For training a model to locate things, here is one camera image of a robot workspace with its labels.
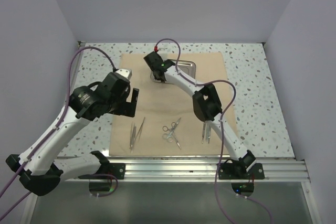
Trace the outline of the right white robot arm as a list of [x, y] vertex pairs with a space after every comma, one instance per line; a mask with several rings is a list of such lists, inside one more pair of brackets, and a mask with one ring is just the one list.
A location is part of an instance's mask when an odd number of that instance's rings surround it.
[[169, 82], [192, 98], [195, 116], [206, 122], [220, 137], [234, 163], [234, 172], [240, 178], [246, 178], [253, 171], [256, 158], [240, 141], [234, 130], [224, 117], [214, 81], [200, 82], [184, 74], [177, 63], [172, 60], [163, 60], [155, 51], [144, 57], [144, 60], [153, 73], [155, 80]]

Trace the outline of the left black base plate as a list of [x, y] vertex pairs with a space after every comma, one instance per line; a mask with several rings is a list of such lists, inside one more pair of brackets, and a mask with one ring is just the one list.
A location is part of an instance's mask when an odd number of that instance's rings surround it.
[[126, 171], [125, 163], [109, 163], [102, 165], [93, 175], [82, 175], [79, 179], [107, 179], [109, 175], [114, 176], [117, 180], [124, 179]]

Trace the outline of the steel tweezers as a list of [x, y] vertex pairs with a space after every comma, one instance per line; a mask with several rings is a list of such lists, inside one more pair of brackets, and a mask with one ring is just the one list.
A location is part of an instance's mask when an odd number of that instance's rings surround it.
[[131, 131], [130, 131], [130, 146], [129, 149], [131, 152], [133, 152], [133, 145], [135, 141], [135, 135], [136, 135], [136, 125], [134, 122], [131, 124]]

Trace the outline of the aluminium mounting rail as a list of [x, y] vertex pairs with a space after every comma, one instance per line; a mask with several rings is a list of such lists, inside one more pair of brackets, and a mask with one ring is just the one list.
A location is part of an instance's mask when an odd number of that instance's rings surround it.
[[[125, 182], [213, 182], [218, 156], [108, 157], [125, 164]], [[255, 182], [308, 182], [304, 161], [288, 158], [258, 158], [265, 179]]]

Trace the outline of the beige cloth wrap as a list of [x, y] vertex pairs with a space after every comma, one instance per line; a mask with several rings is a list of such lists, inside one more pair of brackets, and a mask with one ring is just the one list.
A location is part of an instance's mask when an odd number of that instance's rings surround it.
[[[151, 70], [144, 61], [144, 54], [121, 56], [120, 68], [131, 69], [131, 87], [140, 90], [135, 117], [114, 116], [112, 120], [109, 154], [111, 156], [191, 156], [218, 155], [221, 141], [215, 132], [210, 143], [202, 144], [201, 122], [193, 112], [192, 98], [175, 85], [152, 82]], [[134, 141], [130, 151], [130, 131], [132, 122], [136, 134], [145, 117], [140, 137]], [[162, 139], [163, 126], [170, 126], [181, 118], [175, 135], [181, 150], [175, 142]]]

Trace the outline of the stainless steel tray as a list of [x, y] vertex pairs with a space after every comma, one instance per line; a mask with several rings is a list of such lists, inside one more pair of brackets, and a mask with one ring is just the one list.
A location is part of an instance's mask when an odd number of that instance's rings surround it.
[[[189, 75], [190, 77], [195, 79], [196, 76], [196, 63], [192, 62], [192, 61], [186, 61], [186, 60], [180, 60], [178, 61], [177, 66], [180, 68], [180, 70], [186, 74]], [[152, 82], [157, 82], [157, 83], [161, 83], [160, 80], [156, 80], [154, 78], [153, 72], [151, 72], [150, 74], [150, 79]]]

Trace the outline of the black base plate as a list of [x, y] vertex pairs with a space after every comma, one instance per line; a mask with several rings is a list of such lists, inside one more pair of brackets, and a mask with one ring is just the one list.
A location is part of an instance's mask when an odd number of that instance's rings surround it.
[[117, 180], [124, 179], [126, 171], [125, 163], [109, 163], [102, 165], [93, 175], [82, 175], [79, 179], [107, 179], [109, 175], [114, 176]]
[[218, 178], [219, 180], [262, 180], [265, 179], [265, 174], [261, 163], [254, 163], [251, 168], [245, 168], [239, 161], [229, 159], [220, 163]]

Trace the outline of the thin steel probe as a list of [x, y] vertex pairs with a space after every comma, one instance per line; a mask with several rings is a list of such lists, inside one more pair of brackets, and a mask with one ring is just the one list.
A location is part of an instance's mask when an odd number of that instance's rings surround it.
[[140, 137], [141, 132], [142, 132], [142, 129], [143, 129], [143, 124], [144, 124], [144, 122], [145, 122], [145, 117], [143, 118], [143, 121], [142, 121], [142, 123], [141, 123], [141, 125], [140, 125], [140, 128], [139, 128], [139, 130], [138, 130], [138, 132], [137, 132], [137, 134], [136, 134], [135, 140], [137, 140], [137, 139]]

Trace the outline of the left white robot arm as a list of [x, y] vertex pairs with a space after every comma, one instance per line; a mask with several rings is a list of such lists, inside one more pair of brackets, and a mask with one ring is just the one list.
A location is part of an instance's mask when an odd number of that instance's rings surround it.
[[104, 178], [110, 174], [110, 163], [100, 151], [68, 161], [56, 158], [78, 132], [102, 115], [135, 116], [139, 90], [130, 88], [131, 76], [130, 69], [118, 69], [101, 82], [74, 89], [44, 134], [23, 153], [6, 159], [28, 191], [44, 196], [65, 180], [80, 176]]

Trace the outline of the steel scalpel handle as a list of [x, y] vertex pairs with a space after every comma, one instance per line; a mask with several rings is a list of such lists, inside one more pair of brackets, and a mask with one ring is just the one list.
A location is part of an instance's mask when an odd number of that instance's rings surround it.
[[207, 125], [206, 127], [206, 141], [209, 144], [211, 139], [211, 126]]
[[205, 142], [207, 139], [207, 123], [203, 123], [203, 129], [202, 129], [202, 144]]

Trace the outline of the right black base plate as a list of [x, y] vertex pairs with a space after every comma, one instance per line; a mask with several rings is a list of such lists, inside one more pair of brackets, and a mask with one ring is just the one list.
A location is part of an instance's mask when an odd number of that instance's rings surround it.
[[245, 168], [239, 161], [229, 159], [220, 163], [218, 178], [219, 180], [262, 180], [265, 179], [265, 174], [261, 163], [254, 163], [251, 168]]

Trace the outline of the steel forceps with rings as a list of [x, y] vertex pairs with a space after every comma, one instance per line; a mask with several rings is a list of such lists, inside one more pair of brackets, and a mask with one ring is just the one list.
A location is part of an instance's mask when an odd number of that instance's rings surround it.
[[181, 145], [175, 135], [175, 125], [168, 127], [168, 126], [163, 126], [162, 130], [164, 131], [163, 135], [162, 135], [162, 139], [166, 140], [169, 143], [175, 142], [178, 146], [178, 148], [181, 150]]

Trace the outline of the steel surgical scissors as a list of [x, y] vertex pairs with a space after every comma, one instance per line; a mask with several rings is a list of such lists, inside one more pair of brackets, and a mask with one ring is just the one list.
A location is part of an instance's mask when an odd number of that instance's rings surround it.
[[176, 122], [172, 122], [170, 126], [163, 126], [162, 130], [163, 130], [163, 135], [162, 135], [162, 139], [168, 141], [169, 143], [174, 141], [175, 137], [174, 137], [174, 133], [175, 130], [177, 128], [177, 126], [180, 123], [181, 118], [179, 118]]

